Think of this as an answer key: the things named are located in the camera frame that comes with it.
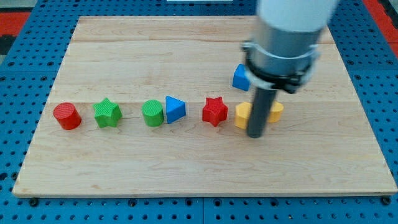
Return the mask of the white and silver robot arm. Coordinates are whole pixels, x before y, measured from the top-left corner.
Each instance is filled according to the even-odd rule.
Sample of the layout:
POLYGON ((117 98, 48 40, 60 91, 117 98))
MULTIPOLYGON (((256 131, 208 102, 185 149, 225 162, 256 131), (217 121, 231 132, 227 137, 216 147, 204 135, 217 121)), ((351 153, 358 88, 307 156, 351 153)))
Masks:
POLYGON ((338 0, 258 0, 251 38, 242 44, 252 85, 295 93, 306 84, 337 5, 338 0))

